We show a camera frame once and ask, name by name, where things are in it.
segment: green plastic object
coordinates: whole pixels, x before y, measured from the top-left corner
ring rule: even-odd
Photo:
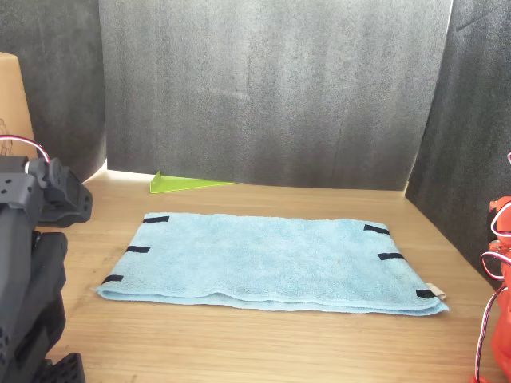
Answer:
[[[234,182],[222,182],[222,181],[211,181],[211,180],[200,180],[196,178],[184,178],[184,177],[173,177],[163,176],[161,171],[154,176],[153,180],[149,184],[149,190],[151,193],[166,193],[166,192],[177,192],[178,190],[207,188],[208,186],[220,186],[220,185],[231,185]]]

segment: wire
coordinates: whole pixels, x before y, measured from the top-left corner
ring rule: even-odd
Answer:
[[[15,136],[13,134],[2,134],[2,135],[0,135],[0,140],[21,141],[21,142],[24,142],[25,144],[30,144],[30,145],[34,146],[42,154],[42,156],[45,158],[46,162],[50,161],[50,156],[48,156],[48,153],[45,152],[45,149],[43,149],[42,146],[40,144],[38,144],[37,142],[29,140],[28,138]]]
[[[497,296],[504,290],[508,290],[507,286],[501,286],[497,291],[495,291],[495,294],[492,295],[492,298],[489,299],[488,304],[485,308],[485,313],[482,317],[482,323],[481,323],[481,334],[479,335],[479,340],[477,341],[477,353],[476,353],[476,382],[480,383],[479,381],[479,365],[481,364],[481,354],[482,354],[482,342],[485,340],[486,335],[486,327],[488,325],[488,318],[489,318],[489,311],[492,308],[493,302],[495,302],[495,299]]]
[[[500,235],[501,237],[511,237],[511,232],[509,231],[499,231],[496,229],[497,226],[497,220],[498,217],[502,215],[502,213],[507,209],[508,207],[511,207],[511,201],[509,201],[506,205],[502,207],[501,210],[498,211],[498,213],[495,215],[495,218],[493,218],[492,224],[490,225],[490,228],[492,229],[492,232],[495,235]]]
[[[511,259],[506,257],[505,255],[493,252],[493,251],[487,251],[481,255],[481,263],[483,268],[485,269],[486,273],[490,276],[490,278],[495,279],[497,281],[503,281],[504,277],[500,275],[494,275],[492,274],[485,264],[485,257],[492,257],[499,259],[501,262],[505,263],[508,266],[511,266]],[[479,366],[481,365],[481,354],[482,354],[482,342],[485,340],[486,335],[486,327],[488,326],[488,318],[489,318],[489,312],[492,308],[493,302],[495,302],[495,299],[497,299],[497,296],[502,292],[508,290],[508,287],[505,285],[502,285],[497,291],[495,291],[495,294],[492,295],[492,298],[489,299],[488,303],[486,304],[485,312],[482,315],[482,322],[481,322],[481,332],[479,334],[479,340],[477,341],[477,352],[476,352],[476,365],[475,365],[475,372],[476,372],[476,382],[480,383],[479,381]]]
[[[491,279],[495,279],[496,281],[503,281],[504,280],[504,277],[502,275],[494,275],[491,273],[490,270],[488,270],[488,267],[486,267],[486,263],[485,263],[485,257],[493,257],[493,258],[497,258],[499,260],[501,260],[502,262],[504,263],[507,263],[507,262],[510,262],[510,266],[511,266],[511,259],[509,259],[508,257],[506,257],[505,255],[502,255],[502,254],[499,254],[499,253],[496,253],[494,251],[487,251],[486,253],[483,253],[481,255],[481,263],[482,263],[482,268],[485,269],[486,271],[486,274],[491,278]]]

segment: brown cardboard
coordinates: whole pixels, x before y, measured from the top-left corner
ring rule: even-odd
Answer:
[[[18,58],[0,52],[0,134],[34,139]],[[36,149],[22,142],[0,140],[0,155],[37,157]]]

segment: wooden surface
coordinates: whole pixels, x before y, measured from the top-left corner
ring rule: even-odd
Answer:
[[[111,180],[106,174],[87,187],[94,198],[92,219],[64,230],[67,326],[50,356],[57,360],[80,352],[88,383],[466,383],[473,373],[481,314],[492,289],[401,192],[239,184],[150,195],[148,182]],[[93,288],[151,211],[384,223],[422,279],[447,293],[450,312],[415,318],[100,298]],[[496,307],[489,337],[497,314]],[[504,382],[489,337],[482,375]]]

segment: dark gray backdrop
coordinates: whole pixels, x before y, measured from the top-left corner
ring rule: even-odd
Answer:
[[[100,0],[109,168],[403,189],[450,0]]]
[[[511,5],[455,0],[406,197],[481,272],[488,203],[511,194]]]
[[[1,0],[0,51],[18,56],[36,141],[91,176],[106,156],[97,0]]]

